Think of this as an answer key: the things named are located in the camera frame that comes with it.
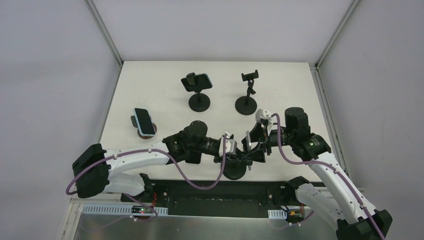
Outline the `black phone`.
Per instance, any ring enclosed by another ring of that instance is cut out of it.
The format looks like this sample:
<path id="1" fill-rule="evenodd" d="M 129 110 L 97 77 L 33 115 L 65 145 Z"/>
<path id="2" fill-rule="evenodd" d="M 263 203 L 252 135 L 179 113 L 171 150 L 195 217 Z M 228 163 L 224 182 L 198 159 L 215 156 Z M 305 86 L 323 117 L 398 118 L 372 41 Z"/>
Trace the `black phone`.
<path id="1" fill-rule="evenodd" d="M 189 151 L 188 157 L 184 160 L 188 164 L 200 164 L 202 159 L 202 153 L 196 151 Z"/>

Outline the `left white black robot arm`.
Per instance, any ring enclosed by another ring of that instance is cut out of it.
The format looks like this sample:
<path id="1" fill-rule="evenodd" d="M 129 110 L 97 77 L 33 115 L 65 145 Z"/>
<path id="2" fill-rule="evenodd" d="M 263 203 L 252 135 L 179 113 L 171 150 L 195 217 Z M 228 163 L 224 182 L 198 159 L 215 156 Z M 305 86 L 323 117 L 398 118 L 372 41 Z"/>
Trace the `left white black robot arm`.
<path id="1" fill-rule="evenodd" d="M 179 162 L 198 164 L 202 155 L 213 156 L 221 164 L 217 177 L 221 179 L 227 163 L 240 159 L 240 150 L 232 134 L 225 132 L 215 139 L 207 137 L 207 131 L 207 125 L 196 120 L 181 131 L 142 147 L 103 149 L 100 143 L 92 144 L 73 162 L 74 178 L 65 192 L 77 194 L 80 199 L 100 193 L 121 193 L 144 203 L 153 195 L 148 177 L 128 171 L 174 164 L 181 172 Z"/>

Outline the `black phone stand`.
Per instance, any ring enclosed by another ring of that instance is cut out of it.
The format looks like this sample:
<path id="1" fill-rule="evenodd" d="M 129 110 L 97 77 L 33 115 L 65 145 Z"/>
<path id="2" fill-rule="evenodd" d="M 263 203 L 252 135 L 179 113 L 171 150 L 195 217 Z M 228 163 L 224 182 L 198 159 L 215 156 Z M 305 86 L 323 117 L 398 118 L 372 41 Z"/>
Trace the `black phone stand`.
<path id="1" fill-rule="evenodd" d="M 251 97 L 251 95 L 255 95 L 256 91 L 253 89 L 255 79 L 259 78 L 259 72 L 256 69 L 252 73 L 241 74 L 241 79 L 243 82 L 247 82 L 247 90 L 246 95 L 239 97 L 235 101 L 235 109 L 236 111 L 244 116 L 252 115 L 257 109 L 257 102 Z"/>
<path id="2" fill-rule="evenodd" d="M 245 176 L 248 166 L 243 162 L 229 161 L 225 163 L 223 175 L 230 180 L 239 180 Z"/>
<path id="3" fill-rule="evenodd" d="M 188 100 L 188 105 L 191 110 L 195 112 L 204 112 L 206 111 L 211 104 L 210 98 L 200 92 L 194 92 L 195 94 L 192 95 Z"/>

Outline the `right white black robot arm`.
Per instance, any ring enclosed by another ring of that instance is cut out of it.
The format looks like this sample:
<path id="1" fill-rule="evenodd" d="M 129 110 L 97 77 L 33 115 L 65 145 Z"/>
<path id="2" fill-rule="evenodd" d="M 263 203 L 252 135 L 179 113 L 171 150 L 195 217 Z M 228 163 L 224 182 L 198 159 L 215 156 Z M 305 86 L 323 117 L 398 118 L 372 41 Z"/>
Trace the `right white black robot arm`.
<path id="1" fill-rule="evenodd" d="M 393 218 L 387 210 L 378 210 L 354 185 L 336 160 L 331 147 L 311 131 L 309 118 L 301 107 L 289 107 L 284 112 L 285 126 L 280 116 L 264 109 L 255 114 L 256 125 L 243 139 L 251 152 L 257 143 L 267 154 L 277 147 L 282 158 L 292 165 L 308 166 L 325 185 L 330 197 L 311 183 L 298 183 L 284 190 L 284 200 L 290 205 L 299 202 L 310 207 L 335 229 L 339 240 L 384 240 Z"/>

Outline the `blue-cased phone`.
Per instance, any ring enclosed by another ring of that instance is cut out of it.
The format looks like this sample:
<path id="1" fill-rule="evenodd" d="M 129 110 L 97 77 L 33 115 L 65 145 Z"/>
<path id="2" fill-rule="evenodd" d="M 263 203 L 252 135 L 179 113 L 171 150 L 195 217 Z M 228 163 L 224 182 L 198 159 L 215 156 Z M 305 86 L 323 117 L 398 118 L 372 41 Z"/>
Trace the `blue-cased phone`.
<path id="1" fill-rule="evenodd" d="M 206 73 L 189 73 L 186 77 L 181 79 L 181 83 L 187 92 L 197 93 L 213 87 L 213 84 Z"/>

